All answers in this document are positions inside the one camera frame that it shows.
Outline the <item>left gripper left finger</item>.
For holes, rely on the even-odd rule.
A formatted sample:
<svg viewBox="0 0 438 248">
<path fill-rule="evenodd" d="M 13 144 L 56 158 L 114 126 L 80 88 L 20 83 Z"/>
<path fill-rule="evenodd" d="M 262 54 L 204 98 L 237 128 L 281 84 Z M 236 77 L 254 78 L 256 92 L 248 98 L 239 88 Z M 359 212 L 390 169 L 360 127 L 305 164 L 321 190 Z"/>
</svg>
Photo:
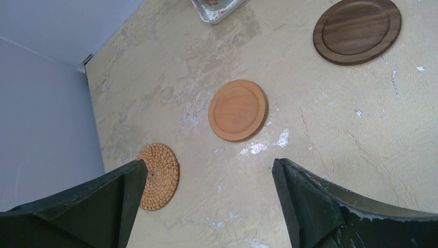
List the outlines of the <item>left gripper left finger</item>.
<svg viewBox="0 0 438 248">
<path fill-rule="evenodd" d="M 1 247 L 126 247 L 148 170 L 134 160 L 1 213 Z"/>
</svg>

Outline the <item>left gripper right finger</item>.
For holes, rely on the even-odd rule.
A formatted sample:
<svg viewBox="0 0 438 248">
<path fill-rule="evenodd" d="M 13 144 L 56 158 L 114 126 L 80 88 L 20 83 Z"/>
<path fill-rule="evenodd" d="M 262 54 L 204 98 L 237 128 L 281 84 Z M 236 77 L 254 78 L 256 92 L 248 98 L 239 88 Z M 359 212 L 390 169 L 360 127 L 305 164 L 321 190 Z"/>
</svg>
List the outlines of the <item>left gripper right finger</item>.
<svg viewBox="0 0 438 248">
<path fill-rule="evenodd" d="M 437 214 L 364 197 L 289 159 L 272 176 L 293 247 L 437 247 Z"/>
</svg>

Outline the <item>light wooden coaster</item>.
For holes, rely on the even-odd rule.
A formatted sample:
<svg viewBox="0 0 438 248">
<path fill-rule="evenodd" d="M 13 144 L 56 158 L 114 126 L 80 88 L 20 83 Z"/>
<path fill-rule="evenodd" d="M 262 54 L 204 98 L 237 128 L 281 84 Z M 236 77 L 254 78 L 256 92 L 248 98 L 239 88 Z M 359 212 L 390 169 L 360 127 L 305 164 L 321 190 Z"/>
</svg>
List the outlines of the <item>light wooden coaster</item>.
<svg viewBox="0 0 438 248">
<path fill-rule="evenodd" d="M 234 80 L 213 96 L 208 110 L 212 131 L 228 142 L 242 142 L 256 135 L 265 123 L 268 100 L 264 91 L 249 80 Z"/>
</svg>

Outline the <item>dark wooden coaster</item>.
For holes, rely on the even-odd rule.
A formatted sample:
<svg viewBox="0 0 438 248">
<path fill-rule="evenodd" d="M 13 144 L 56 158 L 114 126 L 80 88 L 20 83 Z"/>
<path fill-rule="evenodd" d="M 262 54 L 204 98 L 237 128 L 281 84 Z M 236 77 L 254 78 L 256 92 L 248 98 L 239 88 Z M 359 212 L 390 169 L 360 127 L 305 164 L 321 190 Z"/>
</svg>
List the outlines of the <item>dark wooden coaster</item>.
<svg viewBox="0 0 438 248">
<path fill-rule="evenodd" d="M 353 66 L 384 54 L 401 27 L 401 12 L 392 1 L 340 1 L 318 19 L 312 40 L 327 61 Z"/>
</svg>

